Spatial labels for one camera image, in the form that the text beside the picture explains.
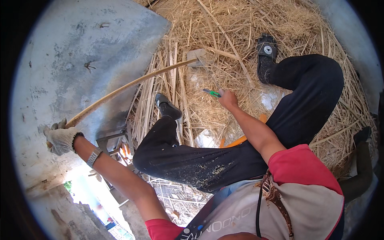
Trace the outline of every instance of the black cable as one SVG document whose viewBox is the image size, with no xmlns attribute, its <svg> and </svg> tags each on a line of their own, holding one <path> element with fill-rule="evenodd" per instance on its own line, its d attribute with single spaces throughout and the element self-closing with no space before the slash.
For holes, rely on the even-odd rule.
<svg viewBox="0 0 384 240">
<path fill-rule="evenodd" d="M 259 238 L 262 237 L 260 233 L 260 226 L 259 226 L 259 217 L 260 217 L 260 205 L 262 202 L 262 194 L 263 194 L 263 184 L 260 186 L 260 193 L 259 193 L 259 200 L 257 201 L 257 210 L 256 210 L 256 234 Z"/>
</svg>

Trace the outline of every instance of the dry straw pile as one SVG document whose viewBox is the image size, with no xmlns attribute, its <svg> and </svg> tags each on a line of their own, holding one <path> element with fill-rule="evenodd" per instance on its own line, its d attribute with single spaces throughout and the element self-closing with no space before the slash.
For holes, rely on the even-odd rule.
<svg viewBox="0 0 384 240">
<path fill-rule="evenodd" d="M 235 91 L 239 105 L 250 115 L 270 117 L 273 109 L 262 104 L 262 95 L 275 93 L 278 101 L 290 91 L 260 83 L 256 73 L 257 38 L 269 33 L 278 42 L 277 62 L 290 56 L 322 54 L 335 59 L 343 69 L 345 86 L 340 101 L 310 147 L 336 177 L 353 150 L 353 134 L 363 126 L 376 130 L 364 93 L 342 46 L 319 11 L 306 0 L 158 0 L 152 10 L 171 23 L 154 54 L 148 73 L 186 59 L 190 50 L 205 48 L 214 62 L 204 68 L 181 67 L 139 85 L 128 118 L 136 144 L 159 118 L 154 96 L 162 92 L 183 111 L 177 135 L 181 144 L 208 129 L 216 144 L 243 135 L 232 115 L 203 88 L 219 86 Z"/>
</svg>

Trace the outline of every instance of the white work glove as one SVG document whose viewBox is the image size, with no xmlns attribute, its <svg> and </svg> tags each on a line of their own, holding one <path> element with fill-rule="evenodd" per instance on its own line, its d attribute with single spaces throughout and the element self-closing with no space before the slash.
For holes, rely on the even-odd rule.
<svg viewBox="0 0 384 240">
<path fill-rule="evenodd" d="M 47 137 L 48 151 L 58 156 L 70 151 L 76 153 L 73 148 L 73 140 L 78 135 L 84 136 L 84 134 L 75 127 L 65 129 L 65 124 L 67 124 L 66 118 L 59 123 L 54 123 L 51 128 L 45 126 L 43 131 Z"/>
</svg>

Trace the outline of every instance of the man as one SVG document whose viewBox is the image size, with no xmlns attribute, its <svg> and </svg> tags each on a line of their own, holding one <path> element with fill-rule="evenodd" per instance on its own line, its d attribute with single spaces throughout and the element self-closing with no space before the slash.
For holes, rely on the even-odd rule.
<svg viewBox="0 0 384 240">
<path fill-rule="evenodd" d="M 224 149 L 192 148 L 175 139 L 181 112 L 162 94 L 162 118 L 134 155 L 149 175 L 216 193 L 192 222 L 173 224 L 154 189 L 109 155 L 100 153 L 65 121 L 46 128 L 53 153 L 76 152 L 133 201 L 152 239 L 341 239 L 344 196 L 332 173 L 308 144 L 332 113 L 343 89 L 343 73 L 332 59 L 306 55 L 275 63 L 272 36 L 258 40 L 257 73 L 263 83 L 293 90 L 266 124 L 242 111 L 235 93 L 219 90 L 247 141 Z"/>
</svg>

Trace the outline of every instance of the black pants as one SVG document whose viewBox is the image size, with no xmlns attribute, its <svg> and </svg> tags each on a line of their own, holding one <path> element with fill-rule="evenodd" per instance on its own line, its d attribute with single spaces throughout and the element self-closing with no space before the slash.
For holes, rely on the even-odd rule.
<svg viewBox="0 0 384 240">
<path fill-rule="evenodd" d="M 272 67 L 270 82 L 293 90 L 266 123 L 286 148 L 312 141 L 331 115 L 344 85 L 339 64 L 321 55 L 284 59 Z M 135 167 L 211 193 L 264 175 L 268 168 L 248 141 L 224 149 L 173 147 L 177 145 L 175 136 L 175 121 L 158 120 L 135 152 Z"/>
</svg>

